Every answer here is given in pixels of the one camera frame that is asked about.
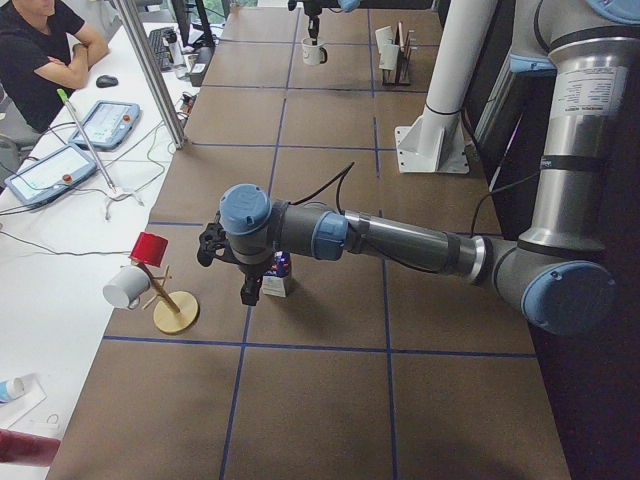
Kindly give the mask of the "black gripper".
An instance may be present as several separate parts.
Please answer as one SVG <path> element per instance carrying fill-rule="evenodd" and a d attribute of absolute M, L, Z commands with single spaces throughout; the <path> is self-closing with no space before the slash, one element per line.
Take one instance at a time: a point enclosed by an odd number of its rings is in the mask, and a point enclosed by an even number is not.
<path fill-rule="evenodd" d="M 262 276 L 265 274 L 265 262 L 250 265 L 242 262 L 233 253 L 230 242 L 226 238 L 226 231 L 220 223 L 220 212 L 216 213 L 214 219 L 207 224 L 199 236 L 197 260 L 204 267 L 209 267 L 214 260 L 237 265 L 240 271 L 246 275 L 240 290 L 241 301 L 247 306 L 257 305 L 262 287 Z"/>
<path fill-rule="evenodd" d="M 320 15 L 322 13 L 322 7 L 317 3 L 305 3 L 304 13 L 309 19 L 308 30 L 318 31 L 320 28 Z"/>

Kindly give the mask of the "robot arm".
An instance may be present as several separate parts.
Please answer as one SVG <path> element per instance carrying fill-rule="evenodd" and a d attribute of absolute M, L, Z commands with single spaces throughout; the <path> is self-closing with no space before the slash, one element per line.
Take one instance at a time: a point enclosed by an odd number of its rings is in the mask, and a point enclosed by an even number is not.
<path fill-rule="evenodd" d="M 337 212 L 302 200 L 272 200 L 260 187 L 227 190 L 199 238 L 197 258 L 235 264 L 242 302 L 258 301 L 278 251 L 337 260 L 344 252 L 395 261 L 487 285 L 532 324 L 557 335 L 583 332 L 611 310 L 616 283 L 597 259 L 595 228 L 619 111 L 639 71 L 635 1 L 520 1 L 511 68 L 556 73 L 530 227 L 516 241 L 453 233 Z"/>
<path fill-rule="evenodd" d="M 312 35 L 319 32 L 320 15 L 324 9 L 338 10 L 340 13 L 350 13 L 359 8 L 363 4 L 360 0 L 288 0 L 286 7 L 289 11 L 295 10 L 302 5 L 304 14 L 308 18 L 308 30 L 312 31 Z"/>

